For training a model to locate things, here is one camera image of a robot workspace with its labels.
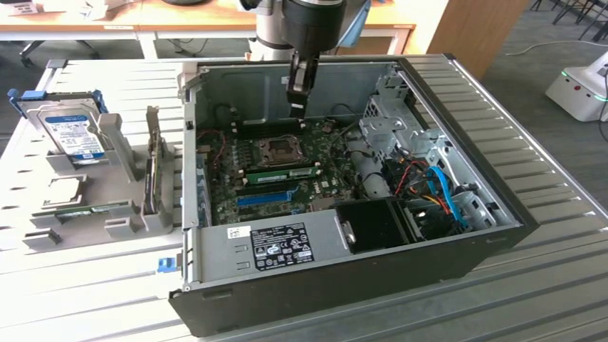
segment white robot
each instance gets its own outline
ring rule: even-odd
[[[590,66],[566,68],[547,89],[547,96],[579,121],[608,121],[607,72],[608,52]]]

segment blue hard drive label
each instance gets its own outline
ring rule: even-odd
[[[78,160],[94,160],[104,156],[98,135],[90,131],[86,115],[51,116],[44,119],[55,142],[67,155]]]

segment motherboard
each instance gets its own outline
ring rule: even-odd
[[[324,119],[202,130],[212,224],[315,212],[364,197],[346,150],[351,128]]]

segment blue latch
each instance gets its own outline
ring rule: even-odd
[[[102,113],[102,114],[110,113],[108,108],[106,107],[104,96],[102,95],[102,92],[99,90],[94,90],[94,92],[91,94],[92,94],[95,100],[98,101],[99,113]]]
[[[176,258],[160,258],[158,273],[170,273],[178,270]]]
[[[46,91],[27,90],[23,92],[22,101],[40,101],[47,97]]]
[[[28,117],[26,116],[26,113],[22,109],[22,107],[19,107],[19,90],[16,89],[11,89],[7,93],[8,95],[8,103],[11,103],[12,107],[18,110],[19,114],[27,119]]]

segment gray carpet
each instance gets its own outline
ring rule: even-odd
[[[558,14],[558,9],[551,11],[551,7],[552,3],[543,1],[539,12],[524,12],[483,83],[570,173],[608,207],[608,182],[604,178],[608,142],[600,137],[596,123],[576,121],[544,96],[562,69],[588,65],[607,48],[562,44],[543,46],[519,57],[504,55],[535,43],[579,37],[583,24],[574,24],[574,14],[568,14],[556,26],[551,25]],[[199,39],[192,41],[187,44],[188,49],[198,51],[203,42]],[[99,49],[104,59],[143,58],[139,45],[130,41],[91,41],[91,45]],[[0,96],[10,88],[24,90],[36,86],[48,59],[88,59],[87,50],[76,42],[50,41],[32,54],[36,67],[27,69],[19,61],[20,49],[14,43],[0,43]],[[246,50],[244,39],[210,40],[200,56],[242,56]],[[168,41],[158,42],[158,51],[162,58],[180,57]],[[12,130],[18,121],[19,116],[8,102],[0,100],[0,132]],[[0,152],[4,144],[6,140],[0,140]]]
[[[544,95],[564,67],[588,66],[607,48],[570,43],[538,47],[523,56],[504,55],[536,43],[578,40],[586,23],[575,25],[576,17],[568,14],[552,25],[559,11],[559,7],[551,11],[552,6],[543,1],[539,12],[524,12],[482,82],[579,183],[608,207],[608,142],[602,138],[599,125],[575,120]],[[608,123],[603,128],[608,134]]]

